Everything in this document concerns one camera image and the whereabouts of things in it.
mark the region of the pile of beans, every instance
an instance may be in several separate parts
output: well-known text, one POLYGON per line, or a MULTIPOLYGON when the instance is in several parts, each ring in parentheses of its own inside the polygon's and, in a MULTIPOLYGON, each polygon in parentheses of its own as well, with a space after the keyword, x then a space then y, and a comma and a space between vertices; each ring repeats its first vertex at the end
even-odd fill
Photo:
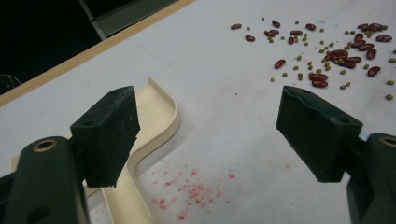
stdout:
MULTIPOLYGON (((275 21, 272 20, 271 21, 272 25, 276 28, 276 29, 272 29, 269 31, 264 31, 263 34, 268 38, 269 43, 274 43, 274 37, 276 37, 277 35, 279 35, 279 30, 277 30, 278 28, 280 28, 281 24, 279 21, 275 21)), ((237 29, 241 29, 242 28, 242 24, 237 23, 231 26, 232 30, 237 30, 237 29)), ((305 25, 305 29, 313 32, 316 31, 317 26, 315 24, 312 23, 308 23, 305 25)), ((325 53, 325 56, 322 60, 322 62, 325 64, 325 70, 326 71, 330 71, 331 70, 331 65, 330 63, 333 63, 335 65, 338 66, 342 66, 348 69, 354 69, 357 66, 357 63, 360 63, 362 61, 362 58, 359 56, 350 56, 349 55, 349 50, 350 49, 356 49, 357 51, 365 51, 365 58, 369 61, 371 61, 372 59, 374 59, 376 57, 377 54, 377 50, 375 49, 375 44, 374 43, 369 43, 366 39, 364 39, 364 35, 366 35, 367 38, 370 38, 373 34, 377 33, 377 32, 383 32, 388 30, 388 26, 386 25, 382 25, 379 23, 364 23, 361 25, 357 26, 357 29, 361 30, 360 33, 357 33, 355 31, 345 31, 345 35, 354 35, 353 38, 353 42, 348 42, 347 45, 343 48, 343 49, 334 49, 334 50, 329 50, 329 48, 332 48, 334 43, 330 43, 329 46, 324 47, 323 49, 319 50, 319 53, 325 53)), ((324 28, 320 28, 319 31, 321 33, 324 32, 324 28)), ((280 39, 281 40, 285 40, 289 45, 293 45, 295 43, 299 42, 299 37, 303 37, 302 41, 304 42, 305 46, 308 46, 308 42, 307 42, 307 33, 304 34, 304 32, 302 30, 291 30, 289 31, 289 37, 285 38, 285 36, 281 36, 280 39)), ((246 41, 248 42, 254 42, 256 40, 256 38, 252 35, 246 35, 245 36, 246 41)), ((390 42, 392 40, 392 36, 391 35, 378 35, 375 38, 376 42, 390 42)), ((324 41, 320 41, 319 42, 320 45, 324 45, 324 41)), ((297 61, 300 61, 302 59, 302 56, 299 55, 297 58, 297 61)), ((390 63, 396 63, 396 59, 389 59, 390 63)), ((275 65, 274 68, 275 69, 280 69, 282 68, 284 65, 286 64, 286 60, 284 59, 280 59, 278 60, 275 65)), ((298 70, 299 67, 298 66, 294 66, 293 70, 298 70)), ((312 70, 313 66, 312 63, 309 62, 308 63, 308 70, 312 70)), ((367 77, 375 77, 379 74, 381 68, 379 66, 372 66, 369 68, 369 65, 366 64, 363 66, 363 69, 368 70, 367 71, 367 77)), ((347 72, 347 70, 343 69, 340 74, 344 75, 347 72)), ((282 76, 286 77, 288 74, 287 73, 283 73, 282 76)), ((298 74, 298 79, 299 80, 303 80, 303 74, 299 73, 298 74)), ((325 74, 321 73, 321 69, 317 69, 315 72, 310 72, 309 76, 308 76, 309 80, 312 83, 312 86, 317 87, 317 88, 326 88, 329 84, 328 84, 328 76, 325 74)), ((387 81, 388 85, 393 85, 394 81, 393 80, 389 80, 387 81)), ((350 82, 348 82, 345 85, 340 86, 341 90, 345 90, 346 87, 350 86, 350 82)), ((392 100, 393 96, 391 94, 388 94, 386 97, 386 99, 388 100, 392 100)))

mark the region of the table surface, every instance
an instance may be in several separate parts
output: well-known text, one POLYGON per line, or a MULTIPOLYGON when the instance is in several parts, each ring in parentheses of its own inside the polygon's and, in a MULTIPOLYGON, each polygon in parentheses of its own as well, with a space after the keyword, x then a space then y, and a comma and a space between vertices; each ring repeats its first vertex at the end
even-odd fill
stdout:
POLYGON ((382 34, 396 34, 396 2, 178 4, 186 2, 147 28, 115 36, 104 49, 94 47, 91 57, 84 58, 84 52, 74 63, 49 71, 44 85, 33 80, 20 89, 28 91, 25 94, 14 91, 0 98, 0 175, 7 173, 8 160, 29 143, 66 135, 69 126, 108 91, 127 85, 139 89, 153 77, 177 100, 182 116, 175 136, 142 161, 138 171, 164 223, 348 223, 349 177, 334 184, 316 181, 276 130, 280 96, 284 85, 307 89, 360 120, 361 138, 370 133, 396 135, 396 101, 385 99, 387 94, 396 95, 395 86, 385 84, 396 79, 395 64, 388 62, 396 58, 395 40, 378 43, 377 34, 368 39, 378 51, 371 61, 364 52, 351 49, 350 56, 360 56, 362 62, 345 75, 339 75, 344 68, 331 64, 330 71, 323 71, 329 76, 325 89, 312 87, 306 65, 312 61, 314 69, 324 69, 319 49, 330 42, 332 49, 342 49, 354 38, 344 31, 358 31, 361 23, 386 24, 389 28, 382 34), (263 35, 274 28, 271 20, 281 23, 272 44, 263 35), (234 23, 242 23, 242 29, 232 31, 234 23), (307 31, 307 23, 314 23, 317 30, 307 31), (290 30, 308 33, 309 45, 304 46, 301 37, 293 45, 281 40, 290 30), (245 35, 256 41, 247 42, 245 35), (275 70, 279 59, 287 62, 275 70), (362 69, 366 63, 382 70, 367 77, 362 69), (300 72, 302 81, 297 79, 300 72), (351 86, 341 91, 340 85, 348 81, 351 86))

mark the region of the beige tray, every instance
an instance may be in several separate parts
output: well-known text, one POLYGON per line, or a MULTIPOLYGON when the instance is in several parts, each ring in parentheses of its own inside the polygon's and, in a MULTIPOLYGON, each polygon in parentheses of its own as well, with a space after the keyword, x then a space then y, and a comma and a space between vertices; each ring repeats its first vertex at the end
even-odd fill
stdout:
POLYGON ((103 188, 112 222, 162 223, 137 181, 136 166, 176 132, 180 123, 176 101, 152 78, 136 93, 141 131, 116 188, 103 188))

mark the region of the wooden trim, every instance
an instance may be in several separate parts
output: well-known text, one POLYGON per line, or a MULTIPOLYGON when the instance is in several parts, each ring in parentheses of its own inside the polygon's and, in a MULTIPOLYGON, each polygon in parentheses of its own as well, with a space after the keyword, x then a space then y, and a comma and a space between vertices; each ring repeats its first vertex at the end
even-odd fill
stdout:
POLYGON ((125 40, 126 38, 150 27, 150 25, 154 24, 155 22, 160 21, 163 18, 177 12, 178 10, 189 5, 193 1, 194 0, 178 0, 169 7, 166 7, 158 11, 157 13, 143 19, 142 21, 126 28, 125 30, 111 36, 109 39, 102 41, 101 43, 93 46, 92 48, 81 52, 79 55, 76 55, 75 57, 67 60, 66 62, 51 68, 49 71, 39 75, 38 77, 35 77, 23 83, 19 87, 0 95, 0 107, 23 96, 29 91, 35 90, 36 88, 46 84, 47 82, 55 79, 56 77, 61 76, 67 71, 79 66, 80 64, 87 62, 89 59, 95 57, 96 55, 102 53, 107 49, 110 49, 111 47, 125 40))

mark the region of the beige plastic tool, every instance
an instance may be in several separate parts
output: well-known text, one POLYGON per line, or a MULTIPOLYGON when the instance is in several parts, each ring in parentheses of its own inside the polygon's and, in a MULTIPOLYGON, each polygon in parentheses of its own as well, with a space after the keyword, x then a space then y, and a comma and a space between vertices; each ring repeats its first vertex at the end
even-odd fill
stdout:
POLYGON ((103 188, 113 223, 162 223, 137 181, 136 166, 176 132, 180 115, 176 101, 152 78, 136 93, 141 131, 116 188, 103 188))

